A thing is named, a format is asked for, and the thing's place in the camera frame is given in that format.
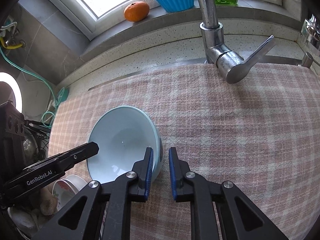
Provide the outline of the red rose floral plate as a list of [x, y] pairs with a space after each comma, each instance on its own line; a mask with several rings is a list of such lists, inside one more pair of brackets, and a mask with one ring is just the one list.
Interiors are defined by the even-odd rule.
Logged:
[[75, 174], [57, 180], [52, 189], [52, 195], [57, 199], [57, 211], [60, 211], [86, 185], [86, 181]]

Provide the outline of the light blue ceramic bowl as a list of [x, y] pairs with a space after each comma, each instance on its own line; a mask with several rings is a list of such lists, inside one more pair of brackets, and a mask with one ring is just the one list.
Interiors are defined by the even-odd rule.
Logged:
[[153, 149], [152, 179], [158, 177], [163, 164], [163, 146], [158, 128], [140, 109], [120, 106], [106, 112], [94, 125], [88, 142], [95, 142], [99, 151], [87, 159], [91, 179], [100, 183], [114, 181], [132, 170], [144, 158], [148, 147]]

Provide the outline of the plaid pink cloth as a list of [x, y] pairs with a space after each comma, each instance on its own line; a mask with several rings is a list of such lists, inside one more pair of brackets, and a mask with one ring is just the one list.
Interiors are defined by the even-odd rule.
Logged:
[[144, 111], [163, 154], [207, 180], [232, 181], [289, 239], [319, 217], [319, 77], [309, 68], [257, 64], [230, 85], [210, 64], [161, 69], [69, 97], [58, 109], [49, 155], [85, 143], [118, 106]]

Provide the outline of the teal power strip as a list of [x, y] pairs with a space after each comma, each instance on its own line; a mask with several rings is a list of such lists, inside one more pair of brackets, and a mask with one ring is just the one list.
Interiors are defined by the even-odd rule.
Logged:
[[60, 103], [67, 100], [69, 95], [69, 89], [62, 87], [56, 96], [56, 103], [59, 105]]

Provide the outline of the chrome faucet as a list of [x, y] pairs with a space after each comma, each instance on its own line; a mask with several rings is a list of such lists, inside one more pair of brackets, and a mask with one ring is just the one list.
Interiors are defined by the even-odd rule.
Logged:
[[250, 69], [275, 45], [274, 36], [266, 39], [247, 59], [228, 48], [224, 41], [223, 24], [218, 21], [215, 0], [198, 0], [203, 22], [200, 29], [208, 63], [214, 63], [229, 84], [244, 79]]

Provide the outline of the orange fruit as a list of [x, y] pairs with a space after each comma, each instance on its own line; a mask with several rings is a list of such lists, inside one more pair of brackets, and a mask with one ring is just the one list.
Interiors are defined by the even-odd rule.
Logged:
[[146, 2], [133, 2], [125, 8], [124, 18], [130, 22], [139, 22], [148, 16], [149, 11], [150, 7]]

